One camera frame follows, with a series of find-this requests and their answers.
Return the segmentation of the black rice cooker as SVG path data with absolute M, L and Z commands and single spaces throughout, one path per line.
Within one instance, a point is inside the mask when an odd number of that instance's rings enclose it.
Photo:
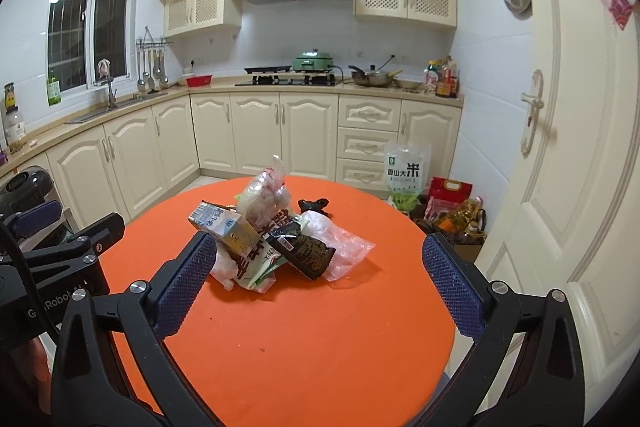
M 50 173 L 39 166 L 28 167 L 2 185 L 0 215 L 31 210 L 53 198 L 54 182 Z

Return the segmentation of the condiment bottles group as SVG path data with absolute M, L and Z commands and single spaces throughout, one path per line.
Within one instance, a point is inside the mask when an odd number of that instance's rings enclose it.
M 425 92 L 439 98 L 457 98 L 459 93 L 458 66 L 450 55 L 428 62 L 424 70 Z

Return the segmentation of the window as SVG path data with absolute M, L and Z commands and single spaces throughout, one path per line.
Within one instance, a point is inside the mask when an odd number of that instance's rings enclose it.
M 50 83 L 66 92 L 129 74 L 128 1 L 50 1 Z

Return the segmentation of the milk carton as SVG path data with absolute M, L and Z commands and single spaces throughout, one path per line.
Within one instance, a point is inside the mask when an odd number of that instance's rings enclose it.
M 232 254 L 246 257 L 257 246 L 260 235 L 235 210 L 200 202 L 190 213 L 189 221 L 198 231 L 209 233 Z

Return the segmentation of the white plastic bag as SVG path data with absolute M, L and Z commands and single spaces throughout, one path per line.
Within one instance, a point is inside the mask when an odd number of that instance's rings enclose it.
M 219 249 L 216 261 L 209 274 L 226 290 L 232 291 L 238 266 L 224 249 Z

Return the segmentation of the white door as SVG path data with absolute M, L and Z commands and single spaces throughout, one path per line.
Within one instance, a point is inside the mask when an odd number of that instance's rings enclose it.
M 639 352 L 639 23 L 600 0 L 533 0 L 544 108 L 477 264 L 566 295 L 593 417 Z

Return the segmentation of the white jar on counter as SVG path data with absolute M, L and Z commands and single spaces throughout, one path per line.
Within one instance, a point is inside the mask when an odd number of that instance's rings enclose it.
M 10 152 L 21 150 L 26 138 L 26 128 L 23 115 L 17 106 L 8 108 L 4 113 L 3 128 Z

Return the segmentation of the green electric cooker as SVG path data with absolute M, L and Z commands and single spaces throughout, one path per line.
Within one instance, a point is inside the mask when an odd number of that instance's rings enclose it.
M 292 62 L 293 72 L 329 72 L 334 67 L 331 54 L 318 49 L 305 51 L 296 56 Z

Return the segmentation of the clear bag with round bread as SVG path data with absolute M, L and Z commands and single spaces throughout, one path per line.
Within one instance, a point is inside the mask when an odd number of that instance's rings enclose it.
M 271 165 L 236 196 L 236 210 L 256 230 L 265 228 L 278 212 L 290 207 L 291 194 L 285 185 L 285 176 L 282 159 L 273 155 Z

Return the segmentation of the wok with lid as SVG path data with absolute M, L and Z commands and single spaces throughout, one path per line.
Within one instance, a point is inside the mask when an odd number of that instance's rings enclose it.
M 371 65 L 368 70 L 364 70 L 355 65 L 349 65 L 348 69 L 352 74 L 352 81 L 360 87 L 385 88 L 389 86 L 402 72 L 402 69 L 396 69 L 393 70 L 393 72 L 385 69 L 395 58 L 396 55 L 392 54 L 380 68 Z

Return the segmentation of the pink translucent plastic bag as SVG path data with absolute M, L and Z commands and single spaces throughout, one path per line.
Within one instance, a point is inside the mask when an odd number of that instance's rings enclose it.
M 367 239 L 334 225 L 328 217 L 312 210 L 303 212 L 298 217 L 298 224 L 305 235 L 334 249 L 333 257 L 322 274 L 329 282 L 346 277 L 375 247 Z

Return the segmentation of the dark brown snack wrapper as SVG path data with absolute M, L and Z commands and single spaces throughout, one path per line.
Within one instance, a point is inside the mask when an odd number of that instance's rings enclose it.
M 266 243 L 288 260 L 295 269 L 309 280 L 317 280 L 326 272 L 335 249 L 302 232 L 300 225 L 292 221 L 272 229 L 264 236 Z

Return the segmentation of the hanging utensil rack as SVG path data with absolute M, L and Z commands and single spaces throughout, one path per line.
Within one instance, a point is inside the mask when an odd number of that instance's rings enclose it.
M 136 41 L 137 88 L 140 95 L 147 96 L 166 90 L 171 81 L 166 72 L 165 51 L 172 45 L 164 37 L 155 39 L 149 27 Z

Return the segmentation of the glutinous rice flour bag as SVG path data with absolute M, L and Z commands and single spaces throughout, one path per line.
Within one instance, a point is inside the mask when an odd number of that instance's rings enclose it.
M 248 255 L 235 260 L 238 267 L 238 272 L 233 277 L 235 283 L 247 291 L 265 294 L 277 282 L 274 272 L 288 260 L 266 242 L 266 236 L 272 230 L 288 225 L 293 220 L 291 211 L 283 209 L 258 231 L 260 239 L 256 246 Z

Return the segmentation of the cardboard box with oil bottles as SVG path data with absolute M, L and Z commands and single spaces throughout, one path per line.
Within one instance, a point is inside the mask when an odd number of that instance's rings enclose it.
M 424 217 L 416 221 L 426 234 L 445 236 L 454 251 L 463 259 L 474 263 L 482 250 L 486 233 L 487 213 L 483 199 L 468 198 L 463 202 L 445 202 L 432 198 Z

